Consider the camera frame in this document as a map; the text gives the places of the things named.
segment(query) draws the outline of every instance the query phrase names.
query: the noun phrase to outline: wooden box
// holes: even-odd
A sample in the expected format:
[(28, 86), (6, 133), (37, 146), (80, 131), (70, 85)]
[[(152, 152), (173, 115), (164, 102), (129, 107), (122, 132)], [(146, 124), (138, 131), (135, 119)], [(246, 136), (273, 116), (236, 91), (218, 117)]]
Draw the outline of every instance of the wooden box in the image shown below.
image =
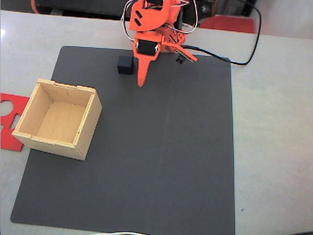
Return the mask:
[(39, 79), (12, 135), (30, 148), (85, 160), (101, 110), (94, 88)]

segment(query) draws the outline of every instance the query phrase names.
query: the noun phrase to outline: red cutout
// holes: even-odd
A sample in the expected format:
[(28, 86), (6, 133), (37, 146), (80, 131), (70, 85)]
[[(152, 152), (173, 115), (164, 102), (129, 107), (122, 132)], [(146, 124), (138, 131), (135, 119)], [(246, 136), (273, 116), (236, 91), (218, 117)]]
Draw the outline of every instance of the red cutout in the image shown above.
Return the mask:
[(11, 101), (13, 103), (12, 112), (7, 116), (1, 117), (1, 125), (3, 125), (3, 129), (1, 131), (1, 148), (21, 152), (23, 144), (14, 136), (12, 136), (14, 129), (10, 129), (10, 127), (13, 124), (16, 114), (22, 116), (28, 100), (29, 97), (1, 93), (1, 102)]

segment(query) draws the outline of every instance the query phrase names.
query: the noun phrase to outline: gray mat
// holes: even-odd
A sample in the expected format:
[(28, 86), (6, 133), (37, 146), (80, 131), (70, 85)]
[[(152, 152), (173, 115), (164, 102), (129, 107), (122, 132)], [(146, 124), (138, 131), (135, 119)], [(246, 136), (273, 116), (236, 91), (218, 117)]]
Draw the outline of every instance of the gray mat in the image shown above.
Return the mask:
[(235, 234), (230, 65), (161, 54), (145, 85), (131, 51), (63, 47), (52, 79), (94, 87), (103, 111), (84, 162), (31, 150), (12, 222), (152, 235)]

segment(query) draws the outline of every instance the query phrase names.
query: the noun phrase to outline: dark blue cube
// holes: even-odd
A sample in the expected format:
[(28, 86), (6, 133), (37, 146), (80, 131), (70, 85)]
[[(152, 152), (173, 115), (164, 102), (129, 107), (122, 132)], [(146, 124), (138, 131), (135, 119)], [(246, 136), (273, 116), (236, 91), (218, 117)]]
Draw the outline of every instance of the dark blue cube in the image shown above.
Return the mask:
[(119, 74), (133, 74), (134, 58), (132, 56), (120, 55), (118, 57), (117, 70)]

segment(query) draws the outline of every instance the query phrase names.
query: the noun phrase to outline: white table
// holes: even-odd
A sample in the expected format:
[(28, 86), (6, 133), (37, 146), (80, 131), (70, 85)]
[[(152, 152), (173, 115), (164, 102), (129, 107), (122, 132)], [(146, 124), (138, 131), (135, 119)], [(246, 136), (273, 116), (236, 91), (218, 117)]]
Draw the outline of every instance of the white table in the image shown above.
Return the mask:
[[(1, 29), (1, 92), (10, 94), (30, 96), (38, 78), (51, 79), (62, 46), (132, 48), (114, 21), (1, 11)], [(186, 44), (245, 61), (254, 39), (197, 29)], [(232, 85), (236, 235), (312, 231), (313, 41), (261, 36), (251, 63), (232, 66)], [(28, 154), (1, 150), (1, 234), (90, 234), (10, 221)]]

